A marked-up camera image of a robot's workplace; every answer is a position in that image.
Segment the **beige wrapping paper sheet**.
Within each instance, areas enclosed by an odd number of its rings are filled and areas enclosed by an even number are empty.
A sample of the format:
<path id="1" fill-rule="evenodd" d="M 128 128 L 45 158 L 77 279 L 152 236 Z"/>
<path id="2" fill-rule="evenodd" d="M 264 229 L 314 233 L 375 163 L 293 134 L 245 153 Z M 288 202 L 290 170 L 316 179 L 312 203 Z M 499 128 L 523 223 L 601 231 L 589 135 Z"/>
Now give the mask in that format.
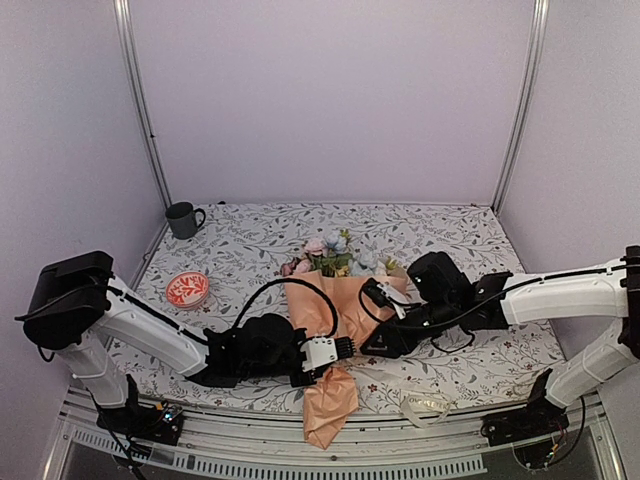
<path id="1" fill-rule="evenodd" d="M 359 408 L 355 379 L 339 364 L 338 344 L 351 339 L 359 349 L 378 322 L 394 314 L 393 308 L 378 307 L 360 293 L 366 281 L 313 271 L 285 282 L 290 321 L 310 338 L 302 347 L 303 371 L 325 371 L 304 393 L 304 439 L 318 448 L 327 449 Z"/>

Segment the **blue fake flower stem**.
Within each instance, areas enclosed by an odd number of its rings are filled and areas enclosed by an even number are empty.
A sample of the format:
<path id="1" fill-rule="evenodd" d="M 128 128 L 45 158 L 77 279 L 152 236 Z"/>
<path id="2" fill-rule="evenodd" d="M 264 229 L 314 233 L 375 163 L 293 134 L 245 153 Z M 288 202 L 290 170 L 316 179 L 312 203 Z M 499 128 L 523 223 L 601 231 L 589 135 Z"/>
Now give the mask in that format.
<path id="1" fill-rule="evenodd" d="M 325 238 L 328 270 L 334 277 L 361 277 L 385 275 L 386 265 L 371 250 L 352 246 L 352 236 L 348 229 L 339 229 Z"/>

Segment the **white lace ribbon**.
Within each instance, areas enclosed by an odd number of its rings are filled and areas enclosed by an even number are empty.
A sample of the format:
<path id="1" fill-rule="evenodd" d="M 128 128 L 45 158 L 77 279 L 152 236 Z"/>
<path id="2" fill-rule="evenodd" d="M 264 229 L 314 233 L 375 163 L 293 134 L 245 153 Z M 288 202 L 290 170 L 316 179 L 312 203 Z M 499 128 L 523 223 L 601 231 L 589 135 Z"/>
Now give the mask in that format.
<path id="1" fill-rule="evenodd" d="M 442 422 L 457 400 L 438 387 L 431 389 L 412 375 L 400 375 L 364 363 L 351 363 L 347 372 L 355 380 L 360 409 L 401 415 L 414 427 L 426 429 Z"/>

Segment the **pale pink white flower stem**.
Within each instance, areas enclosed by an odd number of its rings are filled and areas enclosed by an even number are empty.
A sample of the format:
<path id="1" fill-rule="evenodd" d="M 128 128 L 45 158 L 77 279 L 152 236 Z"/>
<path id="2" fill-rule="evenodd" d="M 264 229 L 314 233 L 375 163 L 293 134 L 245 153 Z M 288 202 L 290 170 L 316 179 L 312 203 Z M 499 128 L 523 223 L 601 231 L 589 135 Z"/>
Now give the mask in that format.
<path id="1" fill-rule="evenodd" d="M 297 263 L 294 272 L 296 274 L 308 273 L 322 268 L 322 260 L 328 254 L 328 247 L 323 238 L 309 239 L 304 247 L 304 257 Z"/>

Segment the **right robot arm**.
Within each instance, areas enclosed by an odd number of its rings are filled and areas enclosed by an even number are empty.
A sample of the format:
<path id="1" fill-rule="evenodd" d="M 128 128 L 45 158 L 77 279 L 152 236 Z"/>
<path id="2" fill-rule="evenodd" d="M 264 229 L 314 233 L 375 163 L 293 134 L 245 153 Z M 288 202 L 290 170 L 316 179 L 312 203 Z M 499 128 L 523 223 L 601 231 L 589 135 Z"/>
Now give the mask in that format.
<path id="1" fill-rule="evenodd" d="M 639 248 L 595 266 L 551 273 L 486 274 L 468 277 L 444 252 L 430 252 L 408 271 L 419 302 L 409 301 L 380 280 L 366 280 L 358 292 L 364 313 L 377 326 L 362 353 L 397 359 L 419 342 L 451 327 L 469 333 L 506 330 L 537 321 L 607 319 L 610 324 L 572 358 L 540 374 L 517 427 L 537 436 L 556 412 L 639 361 Z"/>

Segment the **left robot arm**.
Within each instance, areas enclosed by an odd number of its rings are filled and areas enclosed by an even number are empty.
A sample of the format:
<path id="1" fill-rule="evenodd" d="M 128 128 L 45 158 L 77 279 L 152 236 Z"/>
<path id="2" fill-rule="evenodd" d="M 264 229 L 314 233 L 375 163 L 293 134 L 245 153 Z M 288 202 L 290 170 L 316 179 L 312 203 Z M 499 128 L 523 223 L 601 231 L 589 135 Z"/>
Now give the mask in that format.
<path id="1" fill-rule="evenodd" d="M 195 333 L 142 301 L 113 273 L 112 264 L 110 255 L 94 251 L 44 267 L 27 313 L 17 320 L 27 338 L 58 355 L 128 434 L 141 433 L 149 415 L 129 397 L 125 375 L 108 357 L 100 333 L 213 388 L 271 376 L 312 385 L 338 358 L 331 334 L 310 337 L 274 314 L 237 319 L 222 333 Z"/>

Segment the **right arm base board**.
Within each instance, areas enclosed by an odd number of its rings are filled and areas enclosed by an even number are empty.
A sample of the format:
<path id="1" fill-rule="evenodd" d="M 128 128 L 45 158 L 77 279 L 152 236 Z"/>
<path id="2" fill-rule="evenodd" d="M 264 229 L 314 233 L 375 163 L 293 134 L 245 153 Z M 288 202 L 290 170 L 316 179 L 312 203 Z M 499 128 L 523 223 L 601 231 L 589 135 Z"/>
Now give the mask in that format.
<path id="1" fill-rule="evenodd" d="M 523 407 L 484 416 L 480 434 L 490 446 L 511 445 L 522 467 L 541 470 L 555 460 L 568 426 L 564 413 L 547 414 Z"/>

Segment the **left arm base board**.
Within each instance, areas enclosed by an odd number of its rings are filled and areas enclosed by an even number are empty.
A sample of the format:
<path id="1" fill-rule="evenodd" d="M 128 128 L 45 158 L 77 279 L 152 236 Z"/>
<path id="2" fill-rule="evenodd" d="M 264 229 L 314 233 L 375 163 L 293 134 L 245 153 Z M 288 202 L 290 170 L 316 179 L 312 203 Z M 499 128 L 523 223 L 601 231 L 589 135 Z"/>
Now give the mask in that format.
<path id="1" fill-rule="evenodd" d="M 122 434 L 127 439 L 140 439 L 177 446 L 184 424 L 181 408 L 162 402 L 160 406 L 141 404 L 120 408 L 97 406 L 100 428 Z"/>

